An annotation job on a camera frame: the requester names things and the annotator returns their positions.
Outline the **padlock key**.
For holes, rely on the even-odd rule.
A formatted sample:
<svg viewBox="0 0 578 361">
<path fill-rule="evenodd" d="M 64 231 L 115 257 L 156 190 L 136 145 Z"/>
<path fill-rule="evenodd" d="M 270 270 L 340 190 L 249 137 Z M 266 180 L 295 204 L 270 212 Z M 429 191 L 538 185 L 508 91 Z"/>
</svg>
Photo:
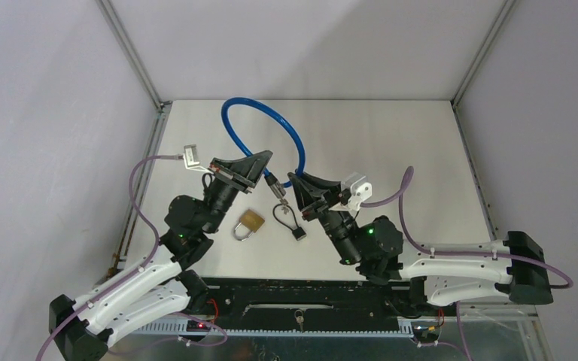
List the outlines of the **padlock key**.
<svg viewBox="0 0 578 361">
<path fill-rule="evenodd" d="M 299 326 L 299 331 L 304 332 L 304 311 L 302 309 L 295 310 L 294 318 Z"/>
</svg>

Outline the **black cable lock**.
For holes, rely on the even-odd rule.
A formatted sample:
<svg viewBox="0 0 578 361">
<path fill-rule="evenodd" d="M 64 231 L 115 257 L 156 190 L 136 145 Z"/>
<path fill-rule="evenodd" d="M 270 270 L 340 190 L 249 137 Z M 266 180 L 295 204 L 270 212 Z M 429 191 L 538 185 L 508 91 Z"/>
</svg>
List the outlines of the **black cable lock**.
<svg viewBox="0 0 578 361">
<path fill-rule="evenodd" d="M 305 229 L 298 223 L 294 210 L 278 203 L 272 208 L 272 216 L 277 223 L 288 229 L 296 241 L 302 241 L 306 237 Z"/>
</svg>

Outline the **blue cable lock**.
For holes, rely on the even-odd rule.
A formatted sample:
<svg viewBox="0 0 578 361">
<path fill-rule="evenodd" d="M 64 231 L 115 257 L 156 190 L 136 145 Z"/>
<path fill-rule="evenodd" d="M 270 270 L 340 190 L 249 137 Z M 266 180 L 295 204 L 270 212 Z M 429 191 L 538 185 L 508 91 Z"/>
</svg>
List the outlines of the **blue cable lock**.
<svg viewBox="0 0 578 361">
<path fill-rule="evenodd" d="M 263 179 L 271 193 L 282 204 L 287 204 L 287 191 L 291 181 L 281 170 L 293 160 L 292 171 L 301 175 L 306 168 L 306 149 L 298 131 L 279 112 L 267 104 L 247 97 L 232 97 L 223 102 L 220 110 L 221 122 L 235 146 L 250 156 L 269 148 L 281 152 L 292 150 L 294 154 L 281 155 L 281 163 L 271 162 L 263 170 Z"/>
</svg>

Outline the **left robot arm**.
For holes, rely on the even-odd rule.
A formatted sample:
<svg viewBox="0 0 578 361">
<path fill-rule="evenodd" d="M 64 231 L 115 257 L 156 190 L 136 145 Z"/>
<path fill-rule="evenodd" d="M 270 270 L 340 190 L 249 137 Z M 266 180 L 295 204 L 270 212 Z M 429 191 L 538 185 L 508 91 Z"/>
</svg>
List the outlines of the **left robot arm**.
<svg viewBox="0 0 578 361">
<path fill-rule="evenodd" d="M 207 288 L 191 266 L 213 245 L 210 237 L 219 230 L 237 195 L 251 193 L 256 187 L 272 151 L 235 160 L 214 158 L 208 167 L 196 161 L 193 145 L 182 154 L 161 158 L 182 161 L 188 170 L 210 174 L 212 181 L 202 199 L 176 196 L 168 206 L 164 234 L 133 202 L 132 207 L 154 234 L 154 245 L 147 255 L 88 293 L 76 299 L 56 297 L 49 305 L 50 334 L 37 359 L 55 344 L 65 360 L 100 360 L 126 335 L 162 316 L 205 309 Z"/>
</svg>

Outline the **brass padlock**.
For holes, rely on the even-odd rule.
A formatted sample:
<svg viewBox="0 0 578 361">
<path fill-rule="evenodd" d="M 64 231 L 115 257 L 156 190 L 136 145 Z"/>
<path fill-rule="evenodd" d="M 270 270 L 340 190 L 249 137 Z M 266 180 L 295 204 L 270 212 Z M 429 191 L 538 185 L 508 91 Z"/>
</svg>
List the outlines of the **brass padlock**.
<svg viewBox="0 0 578 361">
<path fill-rule="evenodd" d="M 265 219 L 252 209 L 246 210 L 232 229 L 232 236 L 237 241 L 246 241 L 265 223 Z"/>
</svg>

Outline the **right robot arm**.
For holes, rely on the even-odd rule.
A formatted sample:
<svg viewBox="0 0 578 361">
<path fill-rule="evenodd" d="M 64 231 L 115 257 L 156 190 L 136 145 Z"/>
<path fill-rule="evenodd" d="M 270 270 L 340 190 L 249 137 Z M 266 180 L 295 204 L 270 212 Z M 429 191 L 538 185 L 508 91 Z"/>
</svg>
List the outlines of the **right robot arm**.
<svg viewBox="0 0 578 361">
<path fill-rule="evenodd" d="M 354 213 L 373 193 L 366 176 L 353 174 L 343 181 L 307 173 L 288 177 L 302 218 L 320 223 L 340 264 L 353 266 L 381 286 L 422 283 L 407 295 L 416 314 L 486 297 L 506 297 L 521 305 L 553 302 L 543 249 L 524 232 L 479 244 L 423 245 L 386 216 L 358 225 Z"/>
</svg>

